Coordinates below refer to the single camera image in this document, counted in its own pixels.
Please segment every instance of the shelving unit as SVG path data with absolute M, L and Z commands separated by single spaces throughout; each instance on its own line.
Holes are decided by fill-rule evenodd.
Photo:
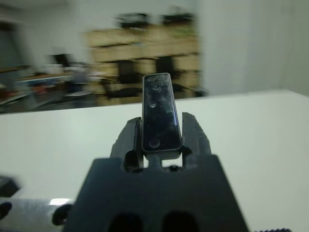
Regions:
M 172 57 L 176 71 L 182 75 L 177 83 L 196 88 L 199 85 L 199 42 L 193 26 L 149 25 L 145 29 L 105 29 L 86 33 L 91 47 L 94 70 L 118 75 L 117 62 L 132 60 L 141 74 L 156 72 L 155 60 Z

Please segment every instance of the room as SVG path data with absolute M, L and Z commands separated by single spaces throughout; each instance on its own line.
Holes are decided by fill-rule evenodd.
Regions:
M 308 232 L 308 25 L 308 0 L 0 0 L 0 231 Z
M 153 73 L 170 73 L 177 99 L 208 94 L 199 81 L 197 0 L 8 4 L 19 19 L 6 21 L 14 54 L 4 50 L 3 60 L 16 61 L 2 64 L 4 113 L 139 103 L 142 77 Z

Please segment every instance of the glossy black surface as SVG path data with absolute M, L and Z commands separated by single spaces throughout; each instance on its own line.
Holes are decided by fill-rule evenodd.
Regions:
M 180 149 L 182 142 L 168 73 L 144 76 L 142 125 L 145 152 Z

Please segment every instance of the white wall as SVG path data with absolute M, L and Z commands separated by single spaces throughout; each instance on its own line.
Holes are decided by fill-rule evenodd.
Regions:
M 309 1 L 294 0 L 291 49 L 283 87 L 309 96 Z
M 212 95 L 281 87 L 291 0 L 201 0 L 204 82 Z

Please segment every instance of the desk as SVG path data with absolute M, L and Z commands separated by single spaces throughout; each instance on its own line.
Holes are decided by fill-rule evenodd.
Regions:
M 31 81 L 44 81 L 44 80 L 51 80 L 51 79 L 60 79 L 72 76 L 72 73 L 65 72 L 60 74 L 46 74 L 46 75 L 38 75 L 38 76 L 30 76 L 30 77 L 24 77 L 17 80 L 17 82 L 31 82 Z
M 251 231 L 309 231 L 309 98 L 286 90 L 177 100 L 221 160 Z M 141 104 L 0 116 L 0 173 L 19 198 L 75 198 Z M 181 160 L 164 162 L 165 166 Z

